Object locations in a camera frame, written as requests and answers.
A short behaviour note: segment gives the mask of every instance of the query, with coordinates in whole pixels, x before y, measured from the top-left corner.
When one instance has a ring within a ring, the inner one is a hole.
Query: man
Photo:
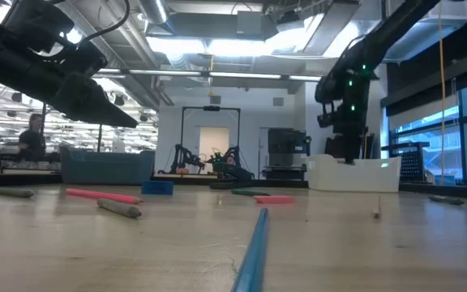
[[[27,161],[39,161],[46,154],[45,138],[41,135],[42,116],[32,114],[28,130],[19,136],[19,154]]]

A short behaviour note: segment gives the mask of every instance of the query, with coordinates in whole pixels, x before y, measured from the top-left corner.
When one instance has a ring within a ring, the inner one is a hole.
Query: gray marker
[[[19,198],[30,198],[35,193],[32,190],[19,189],[13,187],[0,187],[0,195],[11,195]]]
[[[142,213],[135,206],[119,203],[117,201],[108,200],[108,199],[98,199],[96,202],[100,208],[104,208],[111,212],[123,215],[129,218],[137,218],[142,216]]]

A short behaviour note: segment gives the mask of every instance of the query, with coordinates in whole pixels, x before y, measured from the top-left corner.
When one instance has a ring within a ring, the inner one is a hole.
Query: table surface
[[[0,291],[230,291],[260,205],[207,187],[144,196],[131,220],[32,187],[0,196]],[[78,187],[138,195],[139,187]],[[413,193],[257,188],[297,203],[269,208],[264,291],[467,291],[467,204]]]

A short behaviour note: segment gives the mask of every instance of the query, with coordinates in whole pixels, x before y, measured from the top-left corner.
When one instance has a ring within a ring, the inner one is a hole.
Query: pink object
[[[68,195],[78,195],[78,196],[83,196],[87,198],[93,198],[93,199],[109,199],[113,201],[117,201],[120,203],[126,203],[126,204],[137,204],[143,202],[142,200],[130,196],[130,195],[117,195],[117,194],[110,194],[110,193],[104,193],[100,191],[87,191],[87,190],[78,190],[78,189],[66,189],[66,193]]]
[[[257,203],[263,204],[290,204],[295,202],[288,195],[254,195],[253,197],[257,200]]]

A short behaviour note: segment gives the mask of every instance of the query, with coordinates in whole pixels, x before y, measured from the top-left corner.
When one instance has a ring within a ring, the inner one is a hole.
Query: white container
[[[309,188],[317,191],[398,192],[401,157],[355,159],[346,165],[327,154],[308,157]]]

